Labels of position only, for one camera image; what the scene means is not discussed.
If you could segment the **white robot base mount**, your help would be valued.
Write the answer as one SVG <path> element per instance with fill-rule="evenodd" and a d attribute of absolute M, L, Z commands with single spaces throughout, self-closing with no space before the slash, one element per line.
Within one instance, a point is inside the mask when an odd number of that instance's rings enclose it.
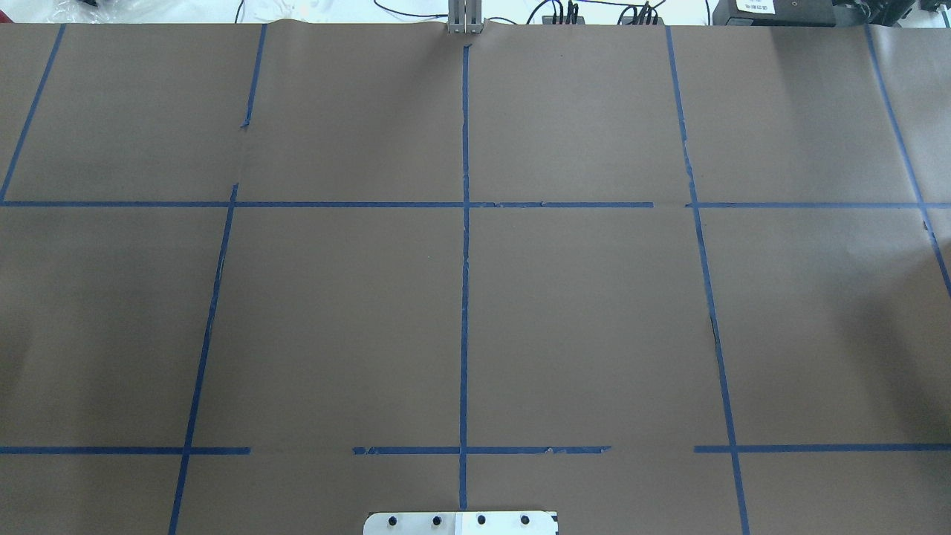
<path fill-rule="evenodd" d="M 558 534 L 556 512 L 543 510 L 378 512 L 363 534 Z"/>

